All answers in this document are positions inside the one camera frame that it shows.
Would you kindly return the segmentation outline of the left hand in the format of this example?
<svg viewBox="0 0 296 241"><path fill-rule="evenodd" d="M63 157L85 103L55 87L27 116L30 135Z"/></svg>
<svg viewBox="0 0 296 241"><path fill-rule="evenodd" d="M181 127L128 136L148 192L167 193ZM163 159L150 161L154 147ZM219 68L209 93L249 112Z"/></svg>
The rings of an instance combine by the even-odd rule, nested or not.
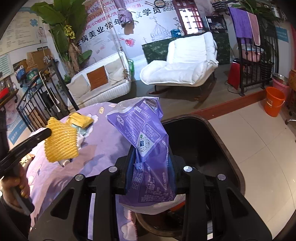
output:
<svg viewBox="0 0 296 241"><path fill-rule="evenodd" d="M15 176L6 176L1 180L1 186L3 190L4 201L14 207L20 208L20 204L15 198L12 188L18 187L21 190L21 196L23 198L29 198L30 187L28 184L28 179L26 177L26 172L21 164L18 165L18 174Z"/></svg>

